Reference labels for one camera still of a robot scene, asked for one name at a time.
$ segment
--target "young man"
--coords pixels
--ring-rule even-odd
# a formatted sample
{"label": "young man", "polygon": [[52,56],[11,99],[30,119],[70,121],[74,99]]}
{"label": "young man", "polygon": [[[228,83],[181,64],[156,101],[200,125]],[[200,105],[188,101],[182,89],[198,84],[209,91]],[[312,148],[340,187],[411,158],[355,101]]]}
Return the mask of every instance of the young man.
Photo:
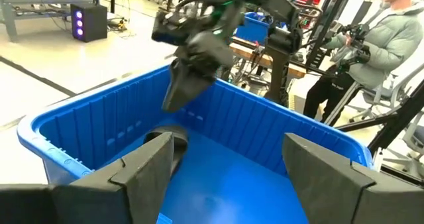
{"label": "young man", "polygon": [[[321,77],[307,94],[304,115],[315,118],[319,104],[327,101],[321,121],[324,122],[355,82],[374,89],[415,52],[423,38],[418,14],[424,11],[424,5],[413,0],[383,1],[382,8],[366,22],[370,32],[365,37],[364,45],[370,48],[369,62],[352,65],[347,73],[338,78]],[[329,68],[329,72],[337,70],[339,62],[350,53],[350,42],[349,36],[338,34],[324,45],[328,49],[340,48],[331,58],[335,65]],[[333,126],[339,117],[340,113],[330,125]]]}

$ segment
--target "man's hand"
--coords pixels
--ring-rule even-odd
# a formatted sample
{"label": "man's hand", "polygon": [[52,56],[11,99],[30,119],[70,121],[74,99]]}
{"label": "man's hand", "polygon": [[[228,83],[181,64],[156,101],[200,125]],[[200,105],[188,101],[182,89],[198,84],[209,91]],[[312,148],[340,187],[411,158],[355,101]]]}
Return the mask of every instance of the man's hand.
{"label": "man's hand", "polygon": [[345,34],[346,36],[346,46],[350,46],[350,44],[352,43],[352,38],[349,36],[349,34]]}

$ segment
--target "black speaker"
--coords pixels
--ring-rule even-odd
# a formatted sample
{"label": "black speaker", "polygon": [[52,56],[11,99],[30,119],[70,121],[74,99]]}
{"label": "black speaker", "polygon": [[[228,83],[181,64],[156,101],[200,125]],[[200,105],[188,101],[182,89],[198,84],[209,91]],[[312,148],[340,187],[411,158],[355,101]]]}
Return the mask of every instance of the black speaker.
{"label": "black speaker", "polygon": [[107,38],[107,8],[92,3],[71,4],[72,36],[83,42]]}

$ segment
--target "bin rim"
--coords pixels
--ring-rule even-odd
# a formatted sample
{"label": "bin rim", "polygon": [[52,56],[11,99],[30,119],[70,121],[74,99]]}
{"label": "bin rim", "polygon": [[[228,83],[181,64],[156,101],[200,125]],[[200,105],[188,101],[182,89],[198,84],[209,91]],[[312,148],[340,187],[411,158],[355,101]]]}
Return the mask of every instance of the bin rim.
{"label": "bin rim", "polygon": [[[124,87],[128,85],[129,82],[136,80],[140,77],[154,76],[156,74],[165,72],[166,70],[168,70],[168,66],[169,64],[162,66],[161,68],[143,73],[143,74],[133,74],[127,78],[123,78],[111,84],[104,85],[102,87],[93,89],[86,93],[82,93],[82,94],[76,95],[75,97],[71,97],[69,99],[49,105],[47,107],[39,109],[38,111],[35,111],[34,113],[31,113],[30,115],[25,116],[17,125],[17,134],[18,134],[20,143],[24,147],[29,149],[30,151],[34,152],[37,156],[43,159],[48,158],[49,160],[55,162],[57,165],[63,167],[75,178],[81,178],[84,175],[88,175],[93,170],[88,169],[80,161],[71,157],[62,149],[54,146],[49,140],[47,140],[45,137],[43,137],[40,134],[39,132],[40,124],[44,123],[46,119],[51,119],[51,117],[45,117],[46,114],[51,112],[55,112],[56,114],[66,112],[68,110],[67,108],[71,105],[72,105],[72,108],[75,109],[76,107],[79,106],[78,104],[86,103],[87,100],[92,95],[98,95],[99,97],[102,97],[102,94],[104,95],[106,93],[115,91],[116,89],[119,89],[120,87]],[[219,86],[225,86],[226,89],[230,89],[233,91],[241,91],[241,94],[248,99],[252,99],[253,97],[255,97],[256,102],[266,105],[267,107],[274,109],[276,111],[283,109],[283,110],[286,110],[286,112],[293,112],[286,107],[278,105],[272,101],[269,101],[263,97],[260,97],[259,95],[249,93],[233,84],[229,84],[222,80],[217,80],[216,84]],[[363,160],[364,164],[362,165],[367,166],[369,168],[373,166],[372,156],[368,148],[364,146],[363,144],[359,143],[354,138],[352,138],[349,134],[343,133],[342,131],[339,131],[332,127],[328,127],[322,123],[317,123],[309,117],[303,117],[303,118],[309,119],[309,121],[313,121],[315,123],[314,125],[318,126],[321,129],[332,129],[333,132],[338,133],[339,135],[341,135],[341,137],[344,137],[344,139],[350,139],[351,141],[353,141],[352,145],[356,146],[356,148],[358,148],[359,151],[361,151],[361,153],[364,154],[364,155],[361,155],[361,158],[364,159]],[[52,156],[49,155],[52,153],[56,154],[54,158],[52,158]]]}

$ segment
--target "gray puffer jacket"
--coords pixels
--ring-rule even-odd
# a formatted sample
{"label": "gray puffer jacket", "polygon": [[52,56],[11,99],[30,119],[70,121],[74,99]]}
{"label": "gray puffer jacket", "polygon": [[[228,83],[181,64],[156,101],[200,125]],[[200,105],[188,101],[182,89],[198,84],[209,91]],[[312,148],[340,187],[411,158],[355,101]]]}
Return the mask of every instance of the gray puffer jacket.
{"label": "gray puffer jacket", "polygon": [[[371,89],[382,84],[391,71],[407,60],[423,39],[418,14],[424,11],[424,4],[414,3],[406,10],[379,16],[388,8],[387,4],[383,4],[366,22],[371,28],[364,42],[364,45],[370,47],[370,61],[367,64],[352,65],[348,72],[358,83]],[[338,34],[324,46],[330,49],[340,48],[331,61],[337,64],[352,51],[345,44],[346,37]]]}

